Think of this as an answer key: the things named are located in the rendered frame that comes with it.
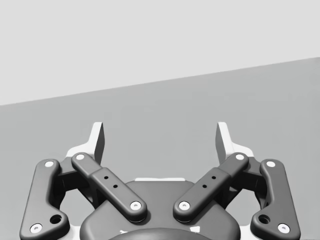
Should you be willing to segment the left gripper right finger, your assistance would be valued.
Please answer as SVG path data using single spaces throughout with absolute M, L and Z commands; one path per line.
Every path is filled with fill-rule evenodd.
M 173 217 L 189 223 L 214 199 L 226 207 L 245 189 L 254 192 L 260 205 L 249 225 L 253 236 L 261 240 L 300 240 L 301 229 L 284 164 L 275 159 L 257 161 L 250 148 L 232 141 L 225 122 L 217 123 L 215 147 L 219 166 L 175 201 Z

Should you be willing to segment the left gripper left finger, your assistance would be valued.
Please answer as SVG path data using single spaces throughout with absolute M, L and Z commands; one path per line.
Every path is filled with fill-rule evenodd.
M 95 122 L 86 143 L 67 151 L 62 162 L 40 161 L 34 170 L 22 223 L 20 240 L 110 240 L 103 234 L 102 221 L 90 225 L 85 220 L 71 226 L 61 211 L 61 203 L 70 190 L 79 190 L 97 211 L 110 204 L 124 219 L 136 224 L 148 216 L 146 202 L 110 169 L 101 166 L 105 147 L 104 125 Z

